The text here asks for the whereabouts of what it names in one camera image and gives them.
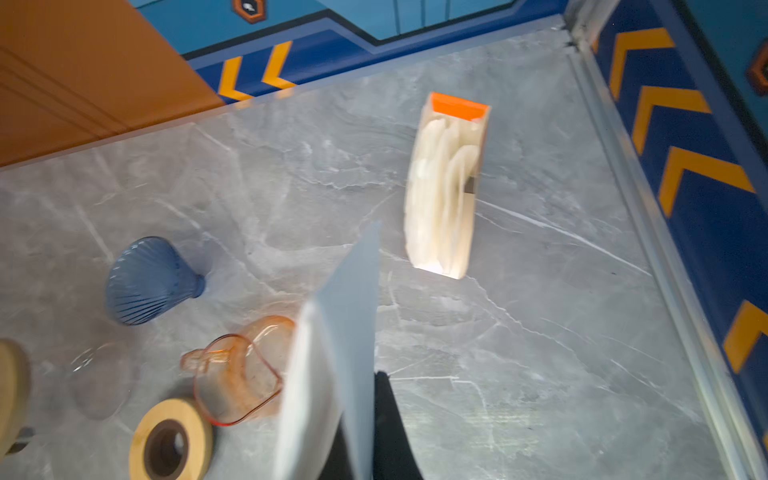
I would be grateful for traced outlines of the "white paper coffee filter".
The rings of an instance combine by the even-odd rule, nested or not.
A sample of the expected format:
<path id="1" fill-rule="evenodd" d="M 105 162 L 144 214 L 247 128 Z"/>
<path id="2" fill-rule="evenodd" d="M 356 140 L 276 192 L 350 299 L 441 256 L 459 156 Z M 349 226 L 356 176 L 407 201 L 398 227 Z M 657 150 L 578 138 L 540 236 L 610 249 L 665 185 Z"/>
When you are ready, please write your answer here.
<path id="1" fill-rule="evenodd" d="M 380 223 L 302 306 L 290 350 L 273 476 L 316 479 L 336 433 L 355 479 L 372 478 Z"/>

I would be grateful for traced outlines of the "blue glass ribbed dripper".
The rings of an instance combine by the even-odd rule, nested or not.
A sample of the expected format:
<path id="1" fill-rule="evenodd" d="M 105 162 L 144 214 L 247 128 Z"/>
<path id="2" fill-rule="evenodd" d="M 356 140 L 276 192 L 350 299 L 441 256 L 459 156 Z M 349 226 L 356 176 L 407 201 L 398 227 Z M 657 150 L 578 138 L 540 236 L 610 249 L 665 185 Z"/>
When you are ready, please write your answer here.
<path id="1" fill-rule="evenodd" d="M 109 271 L 106 308 L 126 326 L 145 324 L 190 298 L 201 296 L 205 278 L 196 273 L 166 239 L 133 242 Z"/>

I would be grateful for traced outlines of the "wooden dripper ring stand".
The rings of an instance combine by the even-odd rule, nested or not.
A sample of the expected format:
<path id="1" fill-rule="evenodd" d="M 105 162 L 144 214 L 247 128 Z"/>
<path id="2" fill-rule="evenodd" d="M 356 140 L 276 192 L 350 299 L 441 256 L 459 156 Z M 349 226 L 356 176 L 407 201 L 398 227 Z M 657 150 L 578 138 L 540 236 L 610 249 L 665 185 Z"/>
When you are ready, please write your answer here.
<path id="1" fill-rule="evenodd" d="M 26 424 L 31 394 L 31 368 L 21 345 L 1 339 L 1 459 L 23 450 L 34 436 Z"/>

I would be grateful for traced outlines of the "orange glass pitcher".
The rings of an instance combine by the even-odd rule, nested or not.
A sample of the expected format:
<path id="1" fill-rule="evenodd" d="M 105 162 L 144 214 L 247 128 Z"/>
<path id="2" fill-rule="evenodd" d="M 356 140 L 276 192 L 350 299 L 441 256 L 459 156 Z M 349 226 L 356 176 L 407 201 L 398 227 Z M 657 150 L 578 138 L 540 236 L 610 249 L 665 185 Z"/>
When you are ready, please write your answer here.
<path id="1" fill-rule="evenodd" d="M 277 414 L 294 331 L 286 316 L 263 316 L 182 355 L 180 368 L 193 376 L 195 400 L 212 424 Z"/>

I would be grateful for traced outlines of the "orange coffee filter box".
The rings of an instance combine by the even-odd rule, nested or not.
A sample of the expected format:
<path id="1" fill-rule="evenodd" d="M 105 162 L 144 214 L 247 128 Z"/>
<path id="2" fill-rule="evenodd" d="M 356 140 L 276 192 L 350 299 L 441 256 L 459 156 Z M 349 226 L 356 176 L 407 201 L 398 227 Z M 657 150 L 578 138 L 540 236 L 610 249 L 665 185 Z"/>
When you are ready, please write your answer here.
<path id="1" fill-rule="evenodd" d="M 465 276 L 473 234 L 476 195 L 491 107 L 432 92 L 430 120 L 446 123 L 437 148 L 436 224 L 428 270 L 453 279 Z"/>

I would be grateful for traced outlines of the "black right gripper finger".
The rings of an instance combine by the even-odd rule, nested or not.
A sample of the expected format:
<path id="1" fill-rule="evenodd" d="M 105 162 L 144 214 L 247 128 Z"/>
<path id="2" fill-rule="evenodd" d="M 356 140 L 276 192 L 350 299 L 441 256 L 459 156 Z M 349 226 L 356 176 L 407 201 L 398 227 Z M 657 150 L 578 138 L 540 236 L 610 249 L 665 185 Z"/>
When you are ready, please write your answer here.
<path id="1" fill-rule="evenodd" d="M 372 478 L 376 480 L 422 480 L 398 409 L 390 377 L 375 374 L 375 432 Z M 319 475 L 324 479 L 352 479 L 342 426 L 337 428 L 332 448 Z"/>

